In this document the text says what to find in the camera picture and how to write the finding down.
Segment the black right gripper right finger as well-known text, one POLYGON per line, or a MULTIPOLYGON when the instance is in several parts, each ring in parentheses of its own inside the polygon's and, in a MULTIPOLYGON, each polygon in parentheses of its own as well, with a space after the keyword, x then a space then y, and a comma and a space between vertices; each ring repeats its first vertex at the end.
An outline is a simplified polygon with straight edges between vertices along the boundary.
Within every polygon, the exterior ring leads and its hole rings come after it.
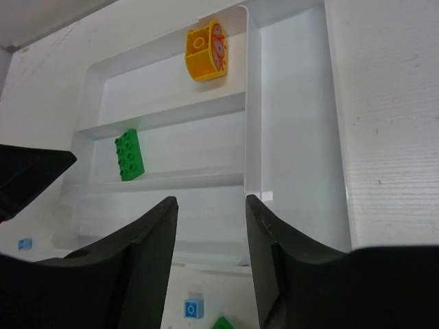
POLYGON ((262 328, 437 328, 438 247, 341 252, 246 198, 262 328))

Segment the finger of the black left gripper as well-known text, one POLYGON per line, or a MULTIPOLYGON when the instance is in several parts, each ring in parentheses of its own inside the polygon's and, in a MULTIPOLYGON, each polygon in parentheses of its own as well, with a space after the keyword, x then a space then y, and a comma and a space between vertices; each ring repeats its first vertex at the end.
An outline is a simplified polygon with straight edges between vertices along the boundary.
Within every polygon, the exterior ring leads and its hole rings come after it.
POLYGON ((1 146, 1 222, 17 216, 77 158, 70 151, 1 146))

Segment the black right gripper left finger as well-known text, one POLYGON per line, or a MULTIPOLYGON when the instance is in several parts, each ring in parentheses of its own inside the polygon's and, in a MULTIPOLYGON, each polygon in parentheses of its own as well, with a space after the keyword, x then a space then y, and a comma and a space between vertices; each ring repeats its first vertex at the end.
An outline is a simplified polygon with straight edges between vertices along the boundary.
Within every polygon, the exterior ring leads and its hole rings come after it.
POLYGON ((159 328, 176 241, 178 203, 63 258, 1 256, 2 328, 159 328))

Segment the green square duplo brick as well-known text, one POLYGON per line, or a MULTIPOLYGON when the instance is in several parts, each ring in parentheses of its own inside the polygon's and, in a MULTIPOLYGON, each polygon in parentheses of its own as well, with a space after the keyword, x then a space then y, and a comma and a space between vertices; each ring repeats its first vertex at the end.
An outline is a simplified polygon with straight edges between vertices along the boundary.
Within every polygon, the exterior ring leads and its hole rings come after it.
POLYGON ((212 325, 211 329, 235 329, 235 327, 224 316, 219 317, 212 325))

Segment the green lego plate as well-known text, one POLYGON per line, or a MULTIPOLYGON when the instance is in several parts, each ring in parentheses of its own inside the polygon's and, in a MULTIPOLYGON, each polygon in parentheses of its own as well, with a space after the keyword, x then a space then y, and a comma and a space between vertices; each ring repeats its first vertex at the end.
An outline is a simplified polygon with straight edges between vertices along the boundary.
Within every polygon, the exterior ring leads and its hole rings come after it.
POLYGON ((145 173, 137 131, 130 129, 115 139, 119 176, 132 181, 145 173))

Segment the yellow rounded ladybug brick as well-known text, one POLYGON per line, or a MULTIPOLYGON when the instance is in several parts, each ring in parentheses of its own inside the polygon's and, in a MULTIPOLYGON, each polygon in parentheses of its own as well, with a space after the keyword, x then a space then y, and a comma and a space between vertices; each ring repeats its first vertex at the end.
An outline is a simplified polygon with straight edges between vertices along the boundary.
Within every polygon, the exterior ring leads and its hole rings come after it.
POLYGON ((224 77, 228 70, 227 45, 225 29, 217 19, 204 27, 189 30, 185 64, 191 78, 205 82, 224 77))

